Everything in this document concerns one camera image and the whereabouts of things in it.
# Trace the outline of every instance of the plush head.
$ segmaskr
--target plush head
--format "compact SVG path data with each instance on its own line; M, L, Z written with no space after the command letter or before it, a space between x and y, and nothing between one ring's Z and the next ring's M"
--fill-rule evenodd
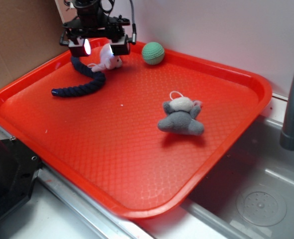
M173 99L169 103L169 105L174 111L190 112L192 107L194 106L194 103L188 97L183 96L183 97Z

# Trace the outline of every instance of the tray rim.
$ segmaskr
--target tray rim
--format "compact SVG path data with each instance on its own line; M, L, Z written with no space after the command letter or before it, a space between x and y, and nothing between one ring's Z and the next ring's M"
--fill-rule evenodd
M106 43L108 43L108 40L105 38L97 38L97 39L91 40L92 48L103 46ZM143 46L144 46L144 43L138 42L136 46L134 46L132 49L134 49L133 50L134 52L139 53L141 52ZM215 73L215 74L212 74L211 72L211 74L208 74L208 75L215 76L223 80L231 81L236 84L241 84L243 86L246 86L254 90L254 92L258 96L259 102L256 105L255 110L250 112L248 116L232 131L232 133L227 136L227 138L223 141L223 143L210 155L210 158L214 158L215 162L212 163L212 161L209 162L209 160L206 160L201 167L201 168L211 169L219 161L219 158L221 157L221 155L223 155L232 146L232 144L230 145L230 139L232 139L232 141L235 142L241 136L241 134L249 127L249 125L255 120L255 118L260 114L260 112L264 109L264 107L270 102L272 97L272 88L269 82L264 77L252 72L248 72L248 71L241 70L235 67L231 67L231 66L216 63L213 61L186 55L186 54L175 52L168 49L165 49L165 53L168 55L172 55L175 58L178 58L181 60L183 59L183 61L179 63L179 66L183 66L191 70L197 70L195 69L195 66L199 67L199 64L200 64L201 66L205 66L207 71L209 71L208 70L209 68L210 71ZM43 77L45 77L52 71L69 63L70 56L71 56L70 52L66 51L58 55L57 57L51 59L50 61L42 64L41 66L35 68L34 70L28 72L22 77L19 77L17 80L13 81L7 86L1 88L0 89L0 107L10 97L14 96L21 90L25 89L26 87L42 79ZM167 62L177 65L176 63L177 60L173 62L171 61L171 59L172 58L167 58ZM99 190L101 193L101 197L100 197L100 200L98 200L98 202L103 204L106 208L108 208L112 212L118 214L119 216L123 216L125 218L129 218L129 219L150 218L150 217L154 217L156 215L162 214L174 208L175 206L178 206L187 197L188 193L195 187L195 185L202 179L201 175L203 175L203 170L201 170L200 168L186 182L186 184L178 191L178 193L175 194L166 203L151 209L132 210L125 207L121 203L117 202L116 199L112 198L109 194L101 190L96 185L90 184L86 179L84 179L80 175L77 175L77 173L75 173L72 169L70 169L69 166L66 167L66 165L63 162L57 160L56 157L53 156L50 152L48 152L47 150L42 150L36 142L33 142L33 140L30 140L29 136L17 130L14 125L11 125L8 121L3 119L1 116L0 116L0 126L3 127L10 134L19 138L32 150L38 153L40 150L43 151L42 153L39 153L39 154L41 158L47 158L47 160L45 161L51 161L51 160L48 160L48 158L54 158L55 163L50 164L50 166L53 167L54 170L58 171L60 174L63 174L63 176L66 177L69 181L72 181L73 184L79 185L77 182L82 182L81 189L84 192L86 192L88 195L93 197L94 199L96 199L96 197L94 196L95 191ZM60 170L61 167L64 167L64 173L62 173L62 170Z

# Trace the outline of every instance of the white wall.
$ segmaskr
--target white wall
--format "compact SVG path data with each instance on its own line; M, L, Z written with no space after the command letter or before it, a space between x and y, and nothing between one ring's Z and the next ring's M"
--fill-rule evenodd
M165 48L260 74L275 93L289 95L294 0L133 1L138 41L157 41ZM131 18L129 0L115 2L111 16L119 14Z

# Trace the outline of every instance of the navy rope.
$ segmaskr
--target navy rope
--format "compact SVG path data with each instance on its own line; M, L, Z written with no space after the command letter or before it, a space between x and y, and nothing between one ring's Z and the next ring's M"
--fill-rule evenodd
M58 88L52 89L53 96L59 97L77 97L77 96L85 96L91 93L94 93L101 89L105 84L106 78L104 73L102 72L92 72L91 68L84 65L78 57L71 57L71 62L78 72L81 74L92 78L93 80L87 84L67 87L67 88Z

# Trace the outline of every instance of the cardboard box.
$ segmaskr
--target cardboard box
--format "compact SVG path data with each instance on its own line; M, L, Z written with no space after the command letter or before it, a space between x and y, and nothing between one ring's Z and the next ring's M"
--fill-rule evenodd
M0 0L0 88L68 50L54 0Z

